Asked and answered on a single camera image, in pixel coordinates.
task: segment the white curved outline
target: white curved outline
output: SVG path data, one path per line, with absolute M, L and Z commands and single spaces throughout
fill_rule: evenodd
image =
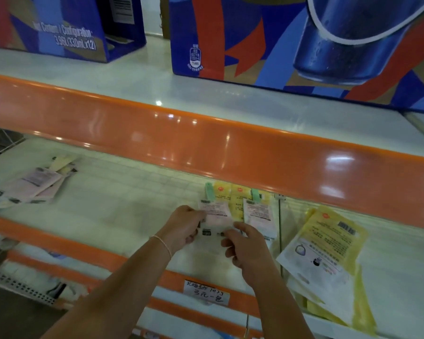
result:
M 326 29 L 322 25 L 321 21 L 319 20 L 319 17 L 317 16 L 317 13 L 316 13 L 316 8 L 314 7 L 314 1 L 307 0 L 307 2 L 308 2 L 309 15 L 312 21 L 314 22 L 314 25 L 316 25 L 317 29 L 322 35 L 322 37 L 325 39 L 334 41 L 335 43 L 343 44 L 343 45 L 362 45 L 362 44 L 368 44 L 368 43 L 372 43 L 373 41 L 383 39 L 384 37 L 387 37 L 390 34 L 395 33 L 397 30 L 400 30 L 402 27 L 408 25 L 410 22 L 415 20 L 418 16 L 420 16 L 424 12 L 424 5 L 422 5 L 416 12 L 414 12 L 411 16 L 409 16 L 403 22 L 389 29 L 388 31 L 377 34 L 376 36 L 372 36 L 365 39 L 344 39 L 330 33 L 328 29 Z

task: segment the hand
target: hand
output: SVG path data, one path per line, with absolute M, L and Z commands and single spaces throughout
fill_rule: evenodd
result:
M 247 237 L 236 230 L 227 230 L 221 245 L 228 248 L 225 256 L 233 257 L 232 263 L 242 269 L 245 282 L 254 289 L 273 274 L 279 276 L 262 234 L 243 222 L 235 222 L 234 227 L 245 232 Z
M 189 206 L 177 207 L 157 236 L 168 245 L 171 254 L 175 254 L 195 239 L 198 223 L 205 217 L 206 212 L 203 210 L 194 210 Z

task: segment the bracelet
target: bracelet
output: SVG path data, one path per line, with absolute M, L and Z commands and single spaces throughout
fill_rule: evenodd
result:
M 161 243 L 166 247 L 166 249 L 168 250 L 168 253 L 170 254 L 170 259 L 171 258 L 173 258 L 173 255 L 171 254 L 171 251 L 170 251 L 170 249 L 168 248 L 168 245 L 166 245 L 165 244 L 165 242 L 160 238 L 160 237 L 158 237 L 157 235 L 151 235 L 149 238 L 157 238 L 158 240 L 160 240 L 161 241 Z

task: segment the person's left hand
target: person's left hand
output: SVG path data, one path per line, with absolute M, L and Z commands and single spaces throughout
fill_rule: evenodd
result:
M 198 233 L 198 223 L 206 217 L 203 210 L 194 210 L 189 206 L 180 206 L 171 214 L 166 224 L 157 232 L 175 254 L 186 244 L 190 244 Z

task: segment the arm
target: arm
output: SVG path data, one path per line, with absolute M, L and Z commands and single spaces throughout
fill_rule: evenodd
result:
M 174 254 L 193 241 L 202 211 L 177 208 L 165 226 L 41 339 L 127 339 Z
M 242 222 L 235 230 L 225 232 L 221 245 L 228 247 L 227 257 L 233 257 L 235 266 L 242 269 L 242 276 L 253 288 L 261 314 L 262 330 L 266 339 L 314 339 L 300 308 L 286 287 L 273 263 L 265 239 L 254 227 Z

